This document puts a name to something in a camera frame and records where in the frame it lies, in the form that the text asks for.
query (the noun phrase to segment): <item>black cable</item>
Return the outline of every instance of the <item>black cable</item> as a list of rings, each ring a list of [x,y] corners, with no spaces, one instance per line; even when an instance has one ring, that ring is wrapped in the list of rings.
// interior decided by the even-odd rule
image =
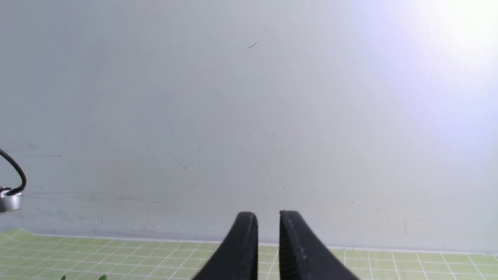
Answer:
[[[3,156],[3,158],[5,158],[10,164],[12,164],[15,171],[17,171],[17,173],[19,173],[19,176],[21,176],[21,186],[13,190],[10,190],[5,194],[7,196],[16,195],[22,192],[26,187],[26,175],[24,175],[24,172],[22,172],[22,169],[19,166],[19,164],[17,164],[17,162],[15,162],[15,160],[12,157],[10,157],[10,155],[8,155],[6,152],[4,152],[2,149],[0,149],[0,155]]]

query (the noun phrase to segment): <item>cutting mat grid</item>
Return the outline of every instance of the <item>cutting mat grid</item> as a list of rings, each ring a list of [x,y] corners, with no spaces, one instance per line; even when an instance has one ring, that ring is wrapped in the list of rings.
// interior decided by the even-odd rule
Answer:
[[[0,234],[2,280],[187,280],[218,244]],[[498,256],[330,249],[361,279],[498,280]],[[278,247],[260,246],[258,278],[278,280]]]

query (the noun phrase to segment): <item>green cutting mat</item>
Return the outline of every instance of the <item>green cutting mat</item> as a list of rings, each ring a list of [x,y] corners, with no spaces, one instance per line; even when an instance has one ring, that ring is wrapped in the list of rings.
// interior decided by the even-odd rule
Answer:
[[[0,233],[0,279],[187,280],[218,244]],[[361,279],[498,280],[497,255],[330,249]],[[277,280],[278,247],[260,246],[259,279]]]

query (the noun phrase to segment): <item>silver cylinder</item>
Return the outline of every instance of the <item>silver cylinder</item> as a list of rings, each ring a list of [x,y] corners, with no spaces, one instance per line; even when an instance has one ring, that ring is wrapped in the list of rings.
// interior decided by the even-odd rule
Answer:
[[[18,193],[12,196],[5,195],[7,193],[8,190],[3,190],[0,192],[0,214],[21,209],[22,193]]]

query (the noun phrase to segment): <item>gray wall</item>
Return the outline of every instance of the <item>gray wall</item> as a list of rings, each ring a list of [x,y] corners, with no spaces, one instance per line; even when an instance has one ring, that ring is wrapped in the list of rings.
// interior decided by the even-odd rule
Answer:
[[[0,146],[28,187],[0,230],[220,240],[251,210],[276,241],[296,209],[331,245],[498,251],[497,11],[4,1]]]

